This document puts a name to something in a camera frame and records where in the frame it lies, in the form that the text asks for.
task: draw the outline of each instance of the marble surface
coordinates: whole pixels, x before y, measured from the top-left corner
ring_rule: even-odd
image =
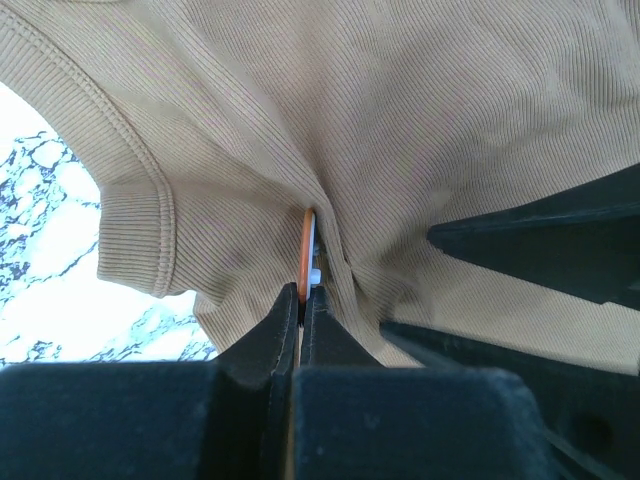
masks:
[[[96,278],[95,183],[2,85],[0,111],[0,366],[213,358],[193,292],[159,300]]]

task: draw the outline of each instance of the white plastic piece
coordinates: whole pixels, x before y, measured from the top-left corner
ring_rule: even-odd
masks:
[[[314,241],[316,238],[316,214],[311,215],[311,235],[309,236],[309,269],[307,270],[307,300],[311,296],[311,284],[313,279],[313,253],[314,253]]]
[[[320,285],[320,282],[322,282],[322,271],[320,271],[318,268],[311,269],[311,274],[309,275],[309,283],[315,287],[316,285]]]

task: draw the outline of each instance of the orange ring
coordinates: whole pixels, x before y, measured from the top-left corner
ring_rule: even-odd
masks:
[[[307,282],[309,281],[309,243],[311,242],[311,225],[313,224],[313,209],[304,213],[302,224],[302,240],[300,241],[300,265],[298,267],[298,301],[301,305],[307,303]]]

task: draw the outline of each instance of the tan ribbed shirt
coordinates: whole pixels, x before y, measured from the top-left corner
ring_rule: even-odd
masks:
[[[638,162],[639,21],[636,0],[0,0],[0,81],[100,186],[98,275],[196,290],[220,349],[295,280],[313,207],[337,317],[385,363],[407,362],[390,313],[633,372],[638,312],[425,232]]]

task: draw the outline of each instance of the white marble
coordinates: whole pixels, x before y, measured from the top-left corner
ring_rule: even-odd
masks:
[[[16,119],[0,121],[0,366],[213,358],[193,292],[156,299],[96,278],[98,188],[2,85],[0,111]]]

